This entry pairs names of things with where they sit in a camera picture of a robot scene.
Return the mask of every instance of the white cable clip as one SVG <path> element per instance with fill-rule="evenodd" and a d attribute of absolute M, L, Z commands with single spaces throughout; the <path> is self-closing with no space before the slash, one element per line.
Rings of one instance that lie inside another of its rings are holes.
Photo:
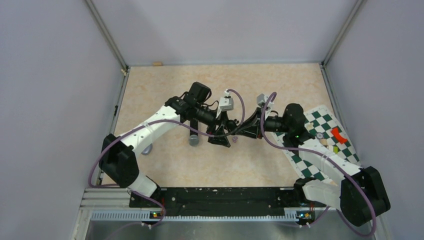
<path fill-rule="evenodd" d="M 154 132 L 153 128 L 149 125 L 149 123 L 147 121 L 142 122 L 141 125 L 143 125 L 144 128 L 147 129 L 150 132 L 150 134 L 148 134 L 148 136 L 150 137 L 149 140 L 150 140 L 150 143 L 153 143 L 153 139 L 154 139 L 153 138 L 153 132 Z"/>
<path fill-rule="evenodd" d="M 321 163 L 321 166 L 323 166 L 325 163 L 324 162 L 322 162 L 322 160 L 324 159 L 325 161 L 328 161 L 328 159 L 330 158 L 330 157 L 333 157 L 333 156 L 335 156 L 335 155 L 337 155 L 335 152 L 331 152 L 330 154 L 324 154 L 324 153 L 321 153 L 322 154 L 322 156 L 319 158 L 319 162 Z"/>

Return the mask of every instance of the small wooden block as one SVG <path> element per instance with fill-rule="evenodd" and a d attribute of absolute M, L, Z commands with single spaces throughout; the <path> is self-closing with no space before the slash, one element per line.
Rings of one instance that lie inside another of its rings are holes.
<path fill-rule="evenodd" d="M 163 66 L 164 64 L 161 61 L 154 61 L 152 65 L 153 67 L 160 67 L 160 66 Z"/>
<path fill-rule="evenodd" d="M 308 124 L 308 125 L 306 125 L 306 129 L 307 130 L 312 130 L 312 129 L 314 129 L 314 125 L 312 125 L 312 124 Z"/>
<path fill-rule="evenodd" d="M 328 146 L 328 145 L 329 145 L 329 144 L 327 143 L 327 139 L 325 139 L 325 138 L 320 139 L 320 140 L 319 140 L 319 142 L 320 142 L 322 145 L 324 145 L 324 146 Z"/>

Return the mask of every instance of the metal frame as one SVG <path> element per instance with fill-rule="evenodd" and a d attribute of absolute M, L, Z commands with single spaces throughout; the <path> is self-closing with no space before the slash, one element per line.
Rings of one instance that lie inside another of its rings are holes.
<path fill-rule="evenodd" d="M 282 187 L 282 191 L 292 189 L 292 187 Z M 82 196 L 81 204 L 79 207 L 78 216 L 76 219 L 75 227 L 73 230 L 72 240 L 85 240 L 89 229 L 90 221 L 92 218 L 99 220 L 99 215 L 102 215 L 102 221 L 111 221 L 112 217 L 107 215 L 108 212 L 118 216 L 118 221 L 145 221 L 149 211 L 161 210 L 160 207 L 142 207 L 130 208 L 130 194 L 123 188 L 86 188 Z M 323 211 L 324 207 L 315 207 L 316 211 Z M 263 216 L 263 217 L 240 217 L 243 222 L 294 222 L 296 219 L 296 212 L 309 211 L 309 207 L 286 207 L 285 216 Z M 167 222 L 232 222 L 229 217 L 215 217 L 213 219 L 206 219 L 202 217 L 167 217 L 164 219 Z"/>
<path fill-rule="evenodd" d="M 334 53 L 337 51 L 338 47 L 340 46 L 340 43 L 345 38 L 346 34 L 348 33 L 349 29 L 351 28 L 352 24 L 354 23 L 356 17 L 359 15 L 359 12 L 364 7 L 367 0 L 357 0 L 355 5 L 353 6 L 352 10 L 349 13 L 349 16 L 347 17 L 346 21 L 344 22 L 343 26 L 341 27 L 340 31 L 338 32 L 334 42 L 332 43 L 330 50 L 328 51 L 327 55 L 325 56 L 324 60 L 322 61 L 322 65 L 325 68 L 331 58 L 333 57 Z"/>
<path fill-rule="evenodd" d="M 127 71 L 128 65 L 125 63 L 125 60 L 122 57 L 122 54 L 120 53 L 117 44 L 115 43 L 114 39 L 112 38 L 111 34 L 109 33 L 109 30 L 106 27 L 105 23 L 103 22 L 102 17 L 100 16 L 99 11 L 97 11 L 97 8 L 94 5 L 93 1 L 92 0 L 84 0 L 84 2 L 87 4 L 87 7 L 90 10 L 92 17 L 94 18 L 94 21 L 98 26 L 98 29 L 100 30 L 101 34 L 103 35 L 104 39 L 106 40 L 107 45 L 109 45 L 110 50 L 112 51 L 113 55 L 119 61 L 121 68 L 124 71 Z"/>
<path fill-rule="evenodd" d="M 124 98 L 125 89 L 127 86 L 128 78 L 129 78 L 129 71 L 130 68 L 126 64 L 123 56 L 121 55 L 115 41 L 113 40 L 111 34 L 109 33 L 106 25 L 104 24 L 97 8 L 95 7 L 92 0 L 84 0 L 87 4 L 88 9 L 90 10 L 90 13 L 92 14 L 97 26 L 99 27 L 99 30 L 101 34 L 103 35 L 104 39 L 106 40 L 107 44 L 109 45 L 112 53 L 115 55 L 117 60 L 119 61 L 119 64 L 122 67 L 122 72 L 124 73 L 124 78 L 120 87 L 119 96 L 117 99 L 117 103 L 114 106 L 115 112 L 112 117 L 112 123 L 110 126 L 110 132 L 115 132 L 115 128 L 117 125 L 119 112 L 121 110 L 122 101 Z M 324 79 L 324 83 L 330 98 L 331 105 L 334 110 L 335 116 L 339 119 L 340 123 L 346 128 L 343 114 L 341 111 L 341 108 L 338 103 L 337 96 L 334 91 L 334 87 L 332 84 L 332 81 L 330 79 L 329 70 L 327 68 L 328 64 L 332 60 L 332 57 L 334 56 L 335 52 L 337 51 L 338 47 L 340 46 L 341 42 L 343 41 L 344 37 L 346 36 L 347 32 L 351 28 L 354 20 L 358 16 L 360 10 L 364 7 L 364 4 L 367 0 L 357 0 L 354 7 L 352 8 L 348 18 L 346 19 L 345 23 L 343 24 L 342 28 L 340 29 L 337 37 L 335 38 L 333 44 L 331 45 L 328 53 L 326 54 L 324 60 L 320 63 L 320 69 L 322 73 L 322 77 Z M 89 223 L 90 219 L 93 215 L 93 212 L 96 209 L 102 209 L 102 210 L 110 210 L 110 211 L 118 211 L 118 210 L 130 210 L 129 208 L 129 201 L 130 195 L 127 192 L 126 189 L 121 188 L 87 188 L 85 190 L 85 193 L 82 197 L 81 205 L 79 208 L 77 220 L 75 223 L 74 231 L 72 234 L 73 240 L 85 240 L 86 234 L 89 230 Z M 287 208 L 287 211 L 305 211 L 308 210 L 307 207 L 299 207 L 299 208 Z M 158 211 L 159 208 L 146 208 L 146 209 L 140 209 L 141 211 Z M 377 223 L 379 227 L 377 228 L 377 231 L 374 235 L 376 240 L 383 240 L 388 239 L 391 240 L 392 235 L 389 229 L 389 225 L 387 223 L 387 220 L 384 215 L 381 215 L 377 218 Z"/>

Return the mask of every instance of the gray metal floor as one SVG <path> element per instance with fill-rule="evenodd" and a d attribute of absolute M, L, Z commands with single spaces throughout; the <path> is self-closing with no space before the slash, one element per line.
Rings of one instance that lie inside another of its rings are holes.
<path fill-rule="evenodd" d="M 125 221 L 92 221 L 86 240 L 104 240 Z M 359 228 L 362 233 L 369 225 Z M 340 220 L 335 211 L 330 211 L 320 223 L 311 228 L 280 226 L 274 222 L 165 222 L 149 230 L 133 225 L 111 240 L 363 240 L 355 235 Z"/>

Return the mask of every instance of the metal enclosure frame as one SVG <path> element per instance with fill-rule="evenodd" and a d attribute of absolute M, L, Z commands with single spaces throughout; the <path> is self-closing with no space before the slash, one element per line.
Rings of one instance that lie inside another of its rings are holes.
<path fill-rule="evenodd" d="M 107 26 L 104 24 L 99 12 L 97 11 L 96 6 L 94 5 L 92 0 L 84 0 L 90 13 L 93 16 L 93 19 L 95 20 L 98 29 L 102 33 L 104 39 L 106 40 L 107 44 L 110 47 L 110 50 L 113 52 L 116 59 L 119 61 L 121 67 L 122 67 L 122 73 L 124 74 L 124 79 L 122 81 L 122 84 L 120 86 L 120 93 L 119 97 L 117 99 L 117 102 L 114 106 L 111 106 L 115 109 L 114 115 L 112 116 L 112 124 L 110 126 L 110 132 L 114 133 L 116 124 L 118 121 L 119 112 L 121 109 L 122 101 L 124 98 L 125 89 L 128 82 L 128 77 L 130 74 L 130 66 L 128 66 L 121 55 L 118 46 L 116 45 L 115 41 L 113 40 L 111 34 L 108 31 Z M 325 82 L 325 86 L 330 98 L 331 105 L 334 110 L 334 114 L 339 119 L 340 123 L 344 126 L 344 128 L 349 131 L 348 128 L 346 128 L 344 124 L 343 119 L 343 113 L 339 107 L 337 95 L 334 91 L 332 81 L 330 79 L 330 75 L 328 73 L 328 64 L 332 60 L 333 55 L 337 51 L 339 45 L 343 41 L 344 37 L 346 36 L 347 32 L 351 28 L 352 24 L 354 23 L 356 17 L 358 16 L 361 9 L 364 7 L 367 0 L 357 0 L 355 5 L 353 6 L 349 16 L 345 20 L 342 28 L 339 31 L 339 34 L 334 39 L 333 44 L 331 45 L 331 48 L 329 49 L 328 53 L 326 54 L 325 58 L 322 60 L 322 62 L 319 62 L 322 77 Z M 95 179 L 99 179 L 99 176 L 101 174 L 101 171 L 99 167 L 97 167 L 96 172 L 98 174 L 94 174 Z M 92 215 L 94 211 L 97 208 L 101 208 L 102 210 L 130 210 L 129 208 L 129 201 L 130 201 L 130 195 L 127 193 L 125 189 L 120 188 L 86 188 L 85 193 L 81 200 L 81 205 L 79 208 L 77 220 L 74 226 L 74 231 L 72 234 L 72 240 L 85 240 L 87 232 L 89 230 L 89 224 L 90 220 L 92 218 Z M 305 208 L 299 207 L 294 209 L 287 209 L 288 211 L 303 211 Z M 374 234 L 374 238 L 376 240 L 391 240 L 392 234 L 389 229 L 389 225 L 387 224 L 387 220 L 384 215 L 381 215 L 377 218 L 378 228 L 377 231 Z"/>

